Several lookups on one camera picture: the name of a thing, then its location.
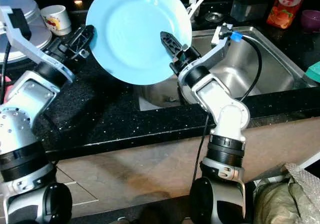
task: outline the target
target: sink basin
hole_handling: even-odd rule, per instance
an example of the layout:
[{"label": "sink basin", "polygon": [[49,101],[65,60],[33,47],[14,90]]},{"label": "sink basin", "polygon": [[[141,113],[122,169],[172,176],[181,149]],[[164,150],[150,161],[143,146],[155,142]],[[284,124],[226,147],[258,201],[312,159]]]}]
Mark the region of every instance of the sink basin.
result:
[{"label": "sink basin", "polygon": [[[304,72],[283,52],[252,26],[234,28],[235,31],[255,38],[262,55],[262,71],[252,95],[275,93],[287,90],[314,87]],[[211,39],[215,30],[194,31],[192,45],[201,55],[211,50]],[[234,98],[244,95],[252,84],[258,70],[258,56],[244,40],[231,42],[226,57],[210,69],[230,90]],[[176,76],[153,85],[135,86],[141,111],[180,106],[184,99],[178,88]],[[195,103],[187,86],[182,88],[189,103]]]}]

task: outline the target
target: white cable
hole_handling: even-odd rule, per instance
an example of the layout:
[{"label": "white cable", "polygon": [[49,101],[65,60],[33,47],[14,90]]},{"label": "white cable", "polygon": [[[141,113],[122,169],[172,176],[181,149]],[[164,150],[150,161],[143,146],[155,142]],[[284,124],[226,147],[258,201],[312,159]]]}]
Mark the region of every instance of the white cable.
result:
[{"label": "white cable", "polygon": [[196,10],[200,7],[201,3],[203,3],[204,0],[198,0],[196,4],[191,5],[191,10],[189,12],[189,18],[191,19],[191,17],[195,14]]}]

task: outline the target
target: kitchen counter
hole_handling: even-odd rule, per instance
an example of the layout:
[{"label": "kitchen counter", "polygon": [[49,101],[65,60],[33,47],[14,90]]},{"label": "kitchen counter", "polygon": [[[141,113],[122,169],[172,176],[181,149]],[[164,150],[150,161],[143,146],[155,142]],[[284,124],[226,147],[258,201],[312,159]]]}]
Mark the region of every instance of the kitchen counter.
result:
[{"label": "kitchen counter", "polygon": [[[74,14],[84,20],[86,13]],[[232,18],[227,22],[240,26]],[[320,60],[320,34],[303,33],[296,18],[288,30],[280,30],[263,22],[248,22],[269,38],[303,71]],[[213,29],[198,19],[195,30]],[[23,68],[12,65],[8,75],[16,80]],[[202,135],[206,113],[199,105],[184,105],[139,111],[138,98],[131,84],[108,74],[92,54],[79,64],[77,78],[65,86],[35,125],[50,160],[127,149]],[[249,96],[244,103],[250,110],[248,128],[284,123],[320,116],[320,87]],[[212,119],[209,126],[214,127]]]}]

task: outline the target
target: light blue plate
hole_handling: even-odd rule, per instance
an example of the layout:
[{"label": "light blue plate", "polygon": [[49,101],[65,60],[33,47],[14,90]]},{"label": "light blue plate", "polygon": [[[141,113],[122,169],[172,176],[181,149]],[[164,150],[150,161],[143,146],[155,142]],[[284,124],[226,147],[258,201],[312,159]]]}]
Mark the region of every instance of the light blue plate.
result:
[{"label": "light blue plate", "polygon": [[94,0],[86,24],[95,27],[90,47],[114,77],[131,84],[155,84],[173,75],[160,32],[191,45],[192,28],[180,0]]}]

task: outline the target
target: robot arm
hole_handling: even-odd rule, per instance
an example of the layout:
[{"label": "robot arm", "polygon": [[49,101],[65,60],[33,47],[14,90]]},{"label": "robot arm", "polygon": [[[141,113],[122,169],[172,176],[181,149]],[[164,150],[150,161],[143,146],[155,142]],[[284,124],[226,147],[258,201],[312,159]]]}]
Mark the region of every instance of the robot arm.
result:
[{"label": "robot arm", "polygon": [[190,87],[193,97],[212,114],[216,124],[210,130],[207,155],[200,163],[202,178],[190,190],[191,219],[195,224],[243,223],[246,213],[242,168],[246,139],[242,130],[249,123],[250,113],[209,72],[225,57],[232,33],[232,25],[219,26],[211,41],[213,48],[202,57],[192,46],[182,46],[170,33],[161,33],[161,42],[172,55],[170,67],[178,76],[179,85]]},{"label": "robot arm", "polygon": [[71,217],[72,197],[65,185],[56,182],[57,169],[48,161],[32,128],[62,86],[75,78],[62,62],[88,55],[84,48],[93,36],[93,26],[81,27],[67,43],[56,39],[42,52],[23,37],[14,21],[26,21],[24,16],[14,15],[9,6],[0,6],[0,22],[5,24],[10,44],[38,65],[17,80],[0,105],[0,171],[4,180],[0,188],[5,220],[7,224],[25,220],[63,224]]}]

